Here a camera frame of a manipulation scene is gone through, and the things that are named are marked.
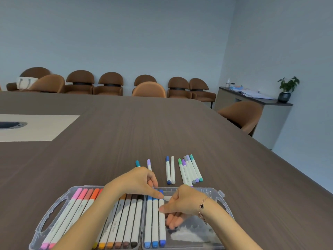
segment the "clear plastic case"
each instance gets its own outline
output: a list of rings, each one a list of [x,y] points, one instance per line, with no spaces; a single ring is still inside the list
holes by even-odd
[[[51,208],[47,211],[47,213],[44,215],[42,220],[40,221],[39,225],[36,228],[35,235],[29,244],[29,249],[30,250],[39,250],[40,246],[42,245],[45,237],[48,235],[49,231],[52,229],[54,226],[55,222],[57,219],[60,217],[61,213],[64,211],[65,207],[68,205],[70,199],[76,192],[78,188],[103,188],[104,186],[75,186],[70,188],[66,193],[64,193],[58,200],[51,206]],[[172,196],[173,193],[176,191],[177,188],[158,188],[162,189],[164,192],[164,196]],[[195,188],[198,191],[201,191],[208,195],[210,198],[213,200],[217,201],[220,205],[224,206],[225,210],[230,214],[232,218],[233,215],[231,213],[231,210],[229,209],[227,203],[224,201],[223,197],[225,196],[224,193],[219,190],[216,191],[213,188]],[[66,200],[65,204],[61,208],[60,212],[56,215],[55,219],[52,221],[52,223],[49,225],[47,229],[42,231],[43,225],[50,216],[50,214],[54,211],[54,209],[62,202]],[[142,206],[142,213],[141,213],[141,223],[140,223],[140,230],[139,230],[139,244],[135,248],[131,248],[131,244],[129,248],[127,249],[139,249],[141,247],[142,249],[147,249],[144,247],[143,244],[143,239],[144,239],[144,223],[145,223],[145,218],[146,218],[146,203],[147,203],[147,197],[145,197],[143,201],[143,206]],[[191,241],[184,241],[184,237],[182,237],[182,240],[178,240],[177,237],[174,237],[175,233],[179,233],[179,231],[184,231],[187,230],[188,232],[192,234],[197,234],[197,237],[200,237],[204,242],[191,242]],[[225,249],[221,242],[214,237],[214,232],[211,229],[209,225],[206,225],[200,218],[197,216],[190,217],[186,219],[184,223],[181,224],[177,228],[177,230],[170,230],[166,229],[166,245],[154,249],[198,249],[198,250],[208,250],[208,249]]]

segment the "plant pot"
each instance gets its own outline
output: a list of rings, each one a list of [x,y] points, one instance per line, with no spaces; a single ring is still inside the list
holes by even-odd
[[[281,103],[287,103],[289,101],[290,97],[291,97],[291,93],[281,92],[279,94],[279,97],[277,98],[277,100]]]

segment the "plastic marker case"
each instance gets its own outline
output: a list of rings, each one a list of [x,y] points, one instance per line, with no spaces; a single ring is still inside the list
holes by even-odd
[[[65,210],[66,206],[68,205],[70,199],[76,192],[78,188],[88,188],[88,189],[95,189],[95,188],[103,188],[104,186],[75,186],[70,188],[65,194],[62,195],[62,197],[58,198],[58,200],[51,206],[51,208],[47,211],[47,213],[44,215],[42,220],[40,221],[39,225],[36,228],[35,235],[29,244],[29,249],[30,250],[39,250],[40,246],[42,245],[45,237],[48,235],[49,231],[52,229],[54,226],[55,222],[57,219],[60,217],[61,213]],[[158,190],[163,190],[164,196],[172,196],[173,193],[177,190],[177,188],[157,188]],[[213,188],[195,188],[198,191],[201,191],[211,197],[213,200],[217,201],[221,206],[224,206],[225,210],[230,214],[232,218],[233,215],[231,213],[231,210],[229,209],[227,203],[224,201],[223,197],[225,196],[224,193],[219,190],[216,191]],[[65,204],[61,208],[60,212],[56,215],[52,223],[49,225],[49,227],[42,232],[43,225],[45,221],[48,219],[50,214],[53,212],[53,210],[62,202],[66,200]],[[139,242],[138,245],[134,248],[131,247],[131,244],[127,249],[139,249],[141,246],[141,249],[148,249],[144,247],[144,231],[145,231],[145,222],[146,222],[146,205],[147,205],[147,196],[144,197],[143,205],[142,205],[142,211],[141,211],[141,222],[140,222],[140,229],[139,229]],[[196,229],[200,228],[206,228],[209,225],[205,225],[205,223],[198,218],[197,216],[192,216],[188,219],[185,220],[184,223],[182,223],[177,230],[170,230],[166,229],[166,244],[164,247],[160,247],[160,245],[157,248],[152,248],[152,245],[150,246],[150,249],[165,249],[165,250],[190,250],[190,249],[198,249],[198,250],[210,250],[210,249],[225,249],[221,243],[213,243],[213,242],[189,242],[189,241],[179,241],[179,240],[172,240],[171,239],[171,234],[180,230],[182,227],[192,227]]]

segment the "brown leather chair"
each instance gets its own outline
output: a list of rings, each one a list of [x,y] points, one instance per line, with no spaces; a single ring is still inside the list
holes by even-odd
[[[31,92],[62,93],[65,80],[61,75],[46,75],[31,85]]]
[[[185,89],[189,89],[189,83],[182,77],[173,77],[169,80],[168,84],[168,94],[169,98],[192,98],[192,92],[186,91]]]
[[[101,76],[98,86],[93,88],[94,95],[110,95],[110,96],[122,96],[123,95],[123,77],[116,72],[108,72]]]
[[[193,78],[189,81],[189,88],[192,92],[192,98],[199,100],[201,102],[210,103],[210,108],[213,107],[213,102],[215,102],[216,94],[203,91],[208,90],[207,84],[199,78]]]
[[[34,77],[40,79],[43,76],[50,74],[51,72],[46,68],[34,67],[25,70],[23,73],[21,73],[20,77]],[[21,91],[17,88],[16,82],[8,83],[6,87],[7,91]]]
[[[76,70],[71,72],[66,82],[73,84],[65,85],[65,94],[83,94],[91,95],[93,93],[93,84],[95,83],[94,75],[86,70]]]
[[[224,107],[218,113],[246,134],[250,134],[259,122],[262,106],[255,102],[237,102]]]
[[[133,91],[132,96],[145,97],[166,97],[165,90],[161,84],[157,82],[140,83]]]
[[[157,82],[157,81],[151,75],[139,75],[134,81],[134,86],[137,86],[143,82]]]

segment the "potted plant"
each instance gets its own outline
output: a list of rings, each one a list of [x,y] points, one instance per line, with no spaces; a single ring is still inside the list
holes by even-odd
[[[299,79],[294,76],[289,82],[285,82],[284,78],[278,80],[277,82],[281,82],[280,89],[283,89],[283,92],[279,94],[277,100],[282,103],[287,103],[290,99],[291,93],[294,92],[295,88],[299,84]]]

